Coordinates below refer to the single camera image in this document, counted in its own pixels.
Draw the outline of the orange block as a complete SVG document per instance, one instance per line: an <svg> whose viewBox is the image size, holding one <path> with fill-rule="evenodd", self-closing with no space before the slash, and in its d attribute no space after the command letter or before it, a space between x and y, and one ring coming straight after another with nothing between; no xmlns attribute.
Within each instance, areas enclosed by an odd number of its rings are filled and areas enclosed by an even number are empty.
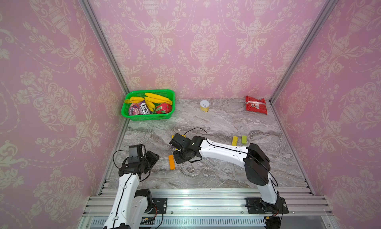
<svg viewBox="0 0 381 229"><path fill-rule="evenodd" d="M169 161L170 170L175 170L176 166L175 166L174 156L173 155L169 155L168 156L168 161Z"/></svg>

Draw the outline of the lime green block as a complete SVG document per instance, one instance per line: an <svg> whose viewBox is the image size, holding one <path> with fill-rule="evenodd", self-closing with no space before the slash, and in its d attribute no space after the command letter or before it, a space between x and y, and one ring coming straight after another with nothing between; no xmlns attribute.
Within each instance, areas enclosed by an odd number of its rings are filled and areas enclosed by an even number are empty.
<svg viewBox="0 0 381 229"><path fill-rule="evenodd" d="M242 138L241 138L241 143L242 143L243 145L246 145L247 142L248 142L248 140L247 140L247 136L243 135Z"/></svg>

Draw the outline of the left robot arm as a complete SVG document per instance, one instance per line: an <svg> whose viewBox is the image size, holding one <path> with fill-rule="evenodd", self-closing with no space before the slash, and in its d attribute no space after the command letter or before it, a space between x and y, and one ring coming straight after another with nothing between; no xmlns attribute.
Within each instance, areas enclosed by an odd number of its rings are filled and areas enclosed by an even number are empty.
<svg viewBox="0 0 381 229"><path fill-rule="evenodd" d="M158 213L151 191L138 186L141 175L150 173L159 160L159 155L147 151L133 153L127 157L119 169L119 186L111 212L103 225L104 229L138 229L143 221L143 215L154 212L153 221Z"/></svg>

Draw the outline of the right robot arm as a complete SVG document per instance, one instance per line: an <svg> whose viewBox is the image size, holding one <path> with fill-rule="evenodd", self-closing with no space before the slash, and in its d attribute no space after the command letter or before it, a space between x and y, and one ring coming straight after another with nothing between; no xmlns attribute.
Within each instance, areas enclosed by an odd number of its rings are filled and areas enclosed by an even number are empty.
<svg viewBox="0 0 381 229"><path fill-rule="evenodd" d="M245 170L246 178L256 185L261 197L254 207L267 214L277 214L282 206L281 197L276 190L277 181L271 174L269 158L257 144L248 147L231 146L208 140L203 136L189 139L175 134L170 143L175 162L195 163L204 158L213 158L235 164Z"/></svg>

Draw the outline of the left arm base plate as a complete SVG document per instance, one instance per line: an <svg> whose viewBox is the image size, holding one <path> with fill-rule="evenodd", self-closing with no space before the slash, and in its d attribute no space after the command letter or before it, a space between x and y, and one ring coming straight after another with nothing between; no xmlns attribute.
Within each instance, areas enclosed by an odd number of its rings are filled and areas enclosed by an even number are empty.
<svg viewBox="0 0 381 229"><path fill-rule="evenodd" d="M154 215L157 214L165 215L167 212L168 198L153 198L152 206L149 208L147 214Z"/></svg>

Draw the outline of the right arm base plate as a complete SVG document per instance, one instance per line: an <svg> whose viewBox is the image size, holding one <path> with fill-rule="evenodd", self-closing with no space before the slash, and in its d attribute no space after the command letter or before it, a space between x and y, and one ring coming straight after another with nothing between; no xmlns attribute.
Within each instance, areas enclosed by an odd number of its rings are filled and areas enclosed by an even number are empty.
<svg viewBox="0 0 381 229"><path fill-rule="evenodd" d="M261 198L246 198L245 207L249 214L288 214L285 199L278 197L275 204L264 202Z"/></svg>

